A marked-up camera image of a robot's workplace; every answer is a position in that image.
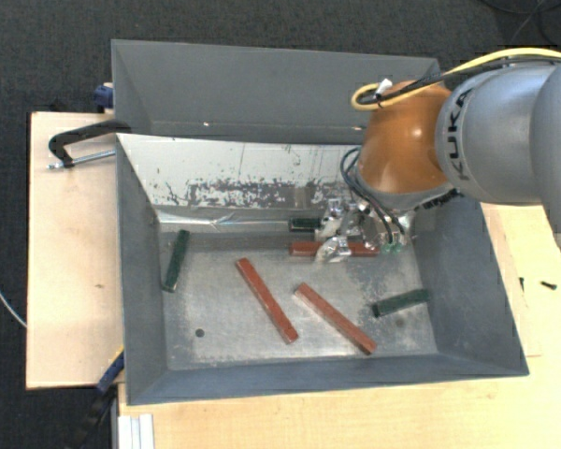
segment wooden table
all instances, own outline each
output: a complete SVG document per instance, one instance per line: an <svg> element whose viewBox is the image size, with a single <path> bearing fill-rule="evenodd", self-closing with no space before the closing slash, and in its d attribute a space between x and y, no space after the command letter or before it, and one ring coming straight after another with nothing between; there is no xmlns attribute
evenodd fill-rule
<svg viewBox="0 0 561 449"><path fill-rule="evenodd" d="M122 344L114 160L46 169L52 135L107 118L32 116L28 389L95 384ZM560 448L561 254L542 208L483 209L528 377L150 406L127 406L121 384L120 413L152 413L158 449Z"/></svg>

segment gray carpet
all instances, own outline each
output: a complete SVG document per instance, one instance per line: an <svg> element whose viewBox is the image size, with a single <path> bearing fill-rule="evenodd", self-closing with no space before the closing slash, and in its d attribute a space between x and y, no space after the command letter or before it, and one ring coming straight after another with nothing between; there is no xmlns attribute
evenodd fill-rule
<svg viewBox="0 0 561 449"><path fill-rule="evenodd" d="M537 4L492 1L525 12ZM561 50L561 6L517 32L526 18L477 0L0 0L0 286L24 317L26 115L95 111L112 38L432 56L442 67L510 43ZM62 447L93 393L25 392L24 359L24 329L0 304L0 448ZM107 446L103 428L89 447Z"/></svg>

